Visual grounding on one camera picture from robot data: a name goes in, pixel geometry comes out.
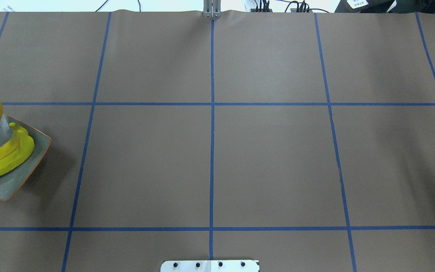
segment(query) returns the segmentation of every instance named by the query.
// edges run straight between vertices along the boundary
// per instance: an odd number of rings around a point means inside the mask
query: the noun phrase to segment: square plate
[[[12,131],[8,126],[11,122],[15,122],[28,130],[29,135],[34,139],[35,149],[25,162],[11,170],[9,173],[0,176],[0,200],[2,201],[9,200],[14,193],[23,186],[31,173],[33,173],[33,170],[40,163],[41,159],[43,159],[43,156],[45,156],[51,143],[51,138],[43,132],[14,119],[13,117],[3,114],[0,121],[0,147],[11,138]]]

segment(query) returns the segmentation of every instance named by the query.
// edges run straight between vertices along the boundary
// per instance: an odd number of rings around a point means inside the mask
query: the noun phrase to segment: table
[[[0,13],[0,99],[0,270],[435,270],[435,15]]]

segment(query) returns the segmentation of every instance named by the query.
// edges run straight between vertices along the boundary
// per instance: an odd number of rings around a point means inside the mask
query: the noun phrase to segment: grid
[[[2,23],[0,29],[0,38],[5,29],[5,24],[8,19],[9,12],[6,13],[5,19]],[[200,231],[200,232],[208,232],[209,233],[209,259],[214,259],[213,253],[213,237],[215,231],[347,231],[347,237],[349,241],[349,250],[350,250],[350,260],[352,262],[352,269],[354,272],[357,271],[357,265],[355,261],[355,252],[354,252],[354,243],[352,239],[352,231],[353,230],[431,230],[435,229],[435,226],[351,226],[349,220],[349,210],[347,207],[347,197],[346,197],[346,188],[344,186],[344,178],[342,174],[342,166],[340,162],[340,153],[339,146],[337,143],[337,136],[335,132],[335,123],[333,122],[333,107],[339,106],[397,106],[397,107],[407,107],[407,106],[422,106],[422,107],[435,107],[435,103],[335,103],[331,102],[327,74],[326,74],[326,63],[323,57],[321,37],[319,31],[319,22],[318,17],[314,14],[315,26],[316,26],[316,37],[318,40],[319,46],[319,54],[321,59],[321,69],[323,73],[323,84],[326,93],[326,103],[220,103],[215,102],[214,99],[214,20],[210,22],[211,28],[211,48],[210,48],[210,71],[211,71],[211,102],[210,103],[160,103],[160,102],[97,102],[97,95],[100,83],[100,75],[102,73],[102,65],[104,62],[105,48],[107,43],[107,37],[109,33],[109,28],[111,24],[112,13],[108,14],[107,24],[105,29],[105,35],[102,45],[102,51],[100,55],[100,63],[97,74],[97,79],[95,82],[95,90],[93,93],[93,101],[92,102],[5,102],[4,105],[87,105],[91,106],[90,115],[88,119],[88,127],[86,130],[86,138],[85,144],[83,147],[83,156],[81,158],[80,170],[78,175],[78,182],[76,186],[76,191],[74,195],[74,203],[71,212],[71,220],[68,227],[0,227],[0,231],[64,231],[68,233],[65,254],[62,263],[62,271],[65,271],[66,264],[68,260],[69,251],[71,250],[71,236],[73,232],[121,232],[121,231],[134,231],[134,232],[146,232],[146,231]],[[430,64],[430,70],[433,74],[435,80],[435,69],[430,58],[428,48],[426,45],[426,41],[423,34],[423,29],[421,26],[421,21],[419,19],[418,14],[416,13],[416,20],[418,24],[418,28],[420,30],[421,39],[424,46],[424,51],[426,57],[428,59],[428,63]],[[145,106],[145,105],[170,105],[170,106],[208,106],[211,108],[211,138],[210,138],[210,177],[209,177],[209,227],[74,227],[74,220],[76,215],[76,209],[78,204],[78,198],[80,193],[80,186],[83,176],[83,169],[85,166],[86,160],[86,152],[88,149],[88,142],[91,135],[93,115],[95,112],[95,107],[97,105],[127,105],[127,106]],[[335,226],[335,227],[215,227],[214,226],[214,127],[215,127],[215,108],[220,106],[327,106],[328,114],[330,119],[330,128],[333,136],[333,146],[335,148],[335,158],[336,164],[339,172],[339,181],[341,187],[342,194],[342,202],[344,209],[344,217],[345,217],[345,226]]]

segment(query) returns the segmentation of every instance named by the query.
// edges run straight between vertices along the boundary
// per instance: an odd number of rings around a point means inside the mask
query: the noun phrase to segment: white metal plate
[[[257,260],[166,261],[160,272],[259,272]]]

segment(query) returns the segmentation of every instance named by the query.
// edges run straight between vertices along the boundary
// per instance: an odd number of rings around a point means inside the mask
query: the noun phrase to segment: plate
[[[9,200],[23,186],[33,170],[41,162],[46,151],[50,147],[51,138],[34,127],[25,124],[11,116],[3,114],[0,121],[0,147],[4,145],[12,135],[9,123],[16,124],[28,130],[28,134],[35,142],[33,153],[21,165],[0,176],[0,200]]]

